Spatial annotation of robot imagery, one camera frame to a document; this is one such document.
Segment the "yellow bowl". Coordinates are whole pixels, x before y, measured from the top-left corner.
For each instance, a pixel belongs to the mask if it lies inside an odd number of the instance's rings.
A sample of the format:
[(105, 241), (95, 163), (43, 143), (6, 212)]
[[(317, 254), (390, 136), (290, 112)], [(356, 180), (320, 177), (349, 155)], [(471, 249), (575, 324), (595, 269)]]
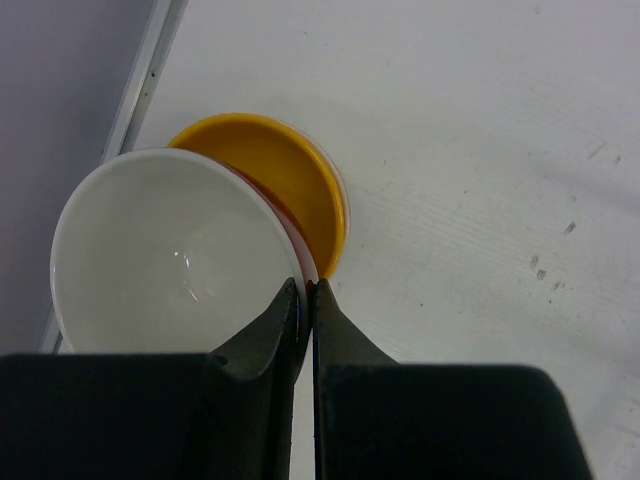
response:
[(169, 146), (248, 178), (296, 226), (318, 275), (328, 278), (342, 244), (342, 202), (331, 169), (307, 135), (271, 117), (224, 113), (190, 125)]

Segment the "dark red bowl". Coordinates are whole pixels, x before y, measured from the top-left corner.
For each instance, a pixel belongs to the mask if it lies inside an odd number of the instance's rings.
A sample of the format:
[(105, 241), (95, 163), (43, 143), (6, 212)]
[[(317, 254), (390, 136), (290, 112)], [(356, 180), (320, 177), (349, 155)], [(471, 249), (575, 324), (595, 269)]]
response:
[(243, 176), (152, 148), (91, 172), (59, 217), (55, 314), (75, 353), (210, 351), (262, 314), (287, 280), (316, 282), (293, 224)]

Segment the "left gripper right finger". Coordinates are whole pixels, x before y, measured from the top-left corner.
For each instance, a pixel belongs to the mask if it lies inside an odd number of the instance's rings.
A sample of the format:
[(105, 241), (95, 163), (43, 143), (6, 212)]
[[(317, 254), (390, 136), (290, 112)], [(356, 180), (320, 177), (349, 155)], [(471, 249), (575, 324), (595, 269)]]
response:
[(311, 310), (320, 479), (588, 479), (565, 399), (525, 365), (403, 364), (340, 309)]

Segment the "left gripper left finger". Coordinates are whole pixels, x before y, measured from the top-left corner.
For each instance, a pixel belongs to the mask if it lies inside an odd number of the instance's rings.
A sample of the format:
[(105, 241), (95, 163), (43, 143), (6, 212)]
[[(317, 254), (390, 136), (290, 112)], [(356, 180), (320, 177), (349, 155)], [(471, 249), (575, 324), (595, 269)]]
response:
[(285, 479), (299, 297), (208, 353), (1, 360), (5, 479)]

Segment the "white floral bowl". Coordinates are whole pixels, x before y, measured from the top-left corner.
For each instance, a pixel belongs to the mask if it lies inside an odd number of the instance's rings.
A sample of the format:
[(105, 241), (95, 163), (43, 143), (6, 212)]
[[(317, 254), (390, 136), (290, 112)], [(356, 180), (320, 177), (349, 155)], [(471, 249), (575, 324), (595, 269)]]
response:
[(343, 181), (343, 177), (339, 171), (339, 169), (337, 168), (335, 162), (333, 161), (333, 159), (331, 158), (331, 156), (315, 141), (315, 139), (313, 137), (310, 138), (310, 142), (314, 145), (314, 147), (322, 154), (324, 160), (326, 161), (326, 163), (328, 164), (329, 168), (332, 171), (332, 174), (334, 176), (334, 179), (338, 185), (339, 191), (340, 191), (340, 196), (341, 196), (341, 202), (342, 202), (342, 220), (343, 220), (343, 224), (344, 224), (344, 232), (343, 232), (343, 236), (342, 236), (342, 244), (341, 247), (339, 248), (338, 254), (337, 254), (337, 259), (334, 262), (334, 266), (332, 267), (332, 270), (328, 273), (327, 277), (330, 278), (336, 268), (339, 265), (339, 262), (342, 258), (342, 254), (344, 253), (344, 249), (348, 243), (348, 239), (349, 239), (349, 233), (350, 233), (350, 227), (351, 227), (351, 210), (350, 210), (350, 203), (349, 203), (349, 197), (348, 197), (348, 193), (346, 190), (346, 186), (344, 184)]

